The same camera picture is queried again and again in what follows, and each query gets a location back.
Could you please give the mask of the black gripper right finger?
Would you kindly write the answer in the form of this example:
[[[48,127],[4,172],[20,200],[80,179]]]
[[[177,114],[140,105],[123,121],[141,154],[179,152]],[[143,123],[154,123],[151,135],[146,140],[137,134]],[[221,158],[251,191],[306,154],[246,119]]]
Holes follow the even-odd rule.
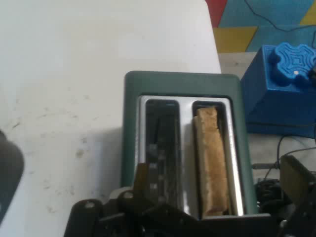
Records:
[[[292,155],[281,158],[280,186],[295,206],[281,237],[316,235],[316,177]]]

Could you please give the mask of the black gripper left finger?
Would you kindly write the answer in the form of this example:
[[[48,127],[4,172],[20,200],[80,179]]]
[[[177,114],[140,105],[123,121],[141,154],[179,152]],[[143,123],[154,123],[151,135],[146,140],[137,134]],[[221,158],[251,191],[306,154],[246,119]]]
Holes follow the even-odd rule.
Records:
[[[66,226],[68,237],[143,237],[149,233],[168,237],[193,237],[199,223],[166,204],[145,196],[148,165],[137,165],[133,187],[103,204],[97,199],[77,202]]]

